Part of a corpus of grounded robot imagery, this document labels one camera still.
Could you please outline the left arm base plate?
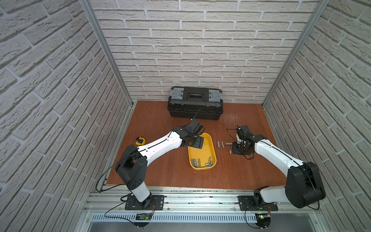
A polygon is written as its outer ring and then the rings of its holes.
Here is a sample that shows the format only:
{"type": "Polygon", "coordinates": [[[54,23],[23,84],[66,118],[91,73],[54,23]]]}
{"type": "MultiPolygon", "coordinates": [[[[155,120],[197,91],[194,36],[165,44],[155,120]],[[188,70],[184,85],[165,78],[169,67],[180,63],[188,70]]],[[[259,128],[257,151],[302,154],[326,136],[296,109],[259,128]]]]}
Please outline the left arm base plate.
{"type": "Polygon", "coordinates": [[[139,202],[135,196],[128,197],[125,210],[163,210],[164,195],[150,194],[143,202],[139,202]]]}

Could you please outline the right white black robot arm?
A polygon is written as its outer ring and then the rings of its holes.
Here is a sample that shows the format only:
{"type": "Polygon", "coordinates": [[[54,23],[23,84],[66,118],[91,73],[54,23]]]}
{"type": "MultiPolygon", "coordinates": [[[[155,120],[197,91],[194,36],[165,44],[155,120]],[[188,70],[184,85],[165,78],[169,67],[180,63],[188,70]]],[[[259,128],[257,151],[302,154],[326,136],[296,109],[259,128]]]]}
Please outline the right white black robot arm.
{"type": "Polygon", "coordinates": [[[304,208],[326,198],[319,167],[304,162],[275,146],[261,134],[254,135],[248,126],[236,129],[237,140],[232,143],[232,153],[247,158],[260,155],[277,167],[286,177],[284,186],[262,187],[254,191],[252,206],[263,207],[272,203],[290,203],[304,208]]]}

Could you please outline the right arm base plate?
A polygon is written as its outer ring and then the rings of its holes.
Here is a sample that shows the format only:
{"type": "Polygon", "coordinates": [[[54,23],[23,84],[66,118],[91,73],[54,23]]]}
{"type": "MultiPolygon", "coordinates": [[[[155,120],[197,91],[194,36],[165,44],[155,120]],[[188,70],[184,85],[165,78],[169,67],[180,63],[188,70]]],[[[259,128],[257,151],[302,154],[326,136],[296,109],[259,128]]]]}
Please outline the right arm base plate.
{"type": "Polygon", "coordinates": [[[238,196],[238,202],[241,211],[278,211],[276,203],[266,203],[257,195],[238,196]]]}

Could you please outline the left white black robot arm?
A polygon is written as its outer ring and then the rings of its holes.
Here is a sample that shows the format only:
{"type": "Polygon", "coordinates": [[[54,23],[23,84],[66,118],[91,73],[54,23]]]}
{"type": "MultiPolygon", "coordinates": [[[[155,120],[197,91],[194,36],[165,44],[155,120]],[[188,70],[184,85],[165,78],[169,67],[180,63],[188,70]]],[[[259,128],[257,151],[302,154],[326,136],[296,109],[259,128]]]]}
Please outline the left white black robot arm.
{"type": "Polygon", "coordinates": [[[162,155],[180,147],[201,149],[204,138],[201,137],[204,126],[193,119],[187,125],[173,128],[163,137],[146,144],[135,147],[128,146],[115,171],[135,197],[135,202],[142,208],[151,203],[152,193],[145,184],[147,167],[162,155]]]}

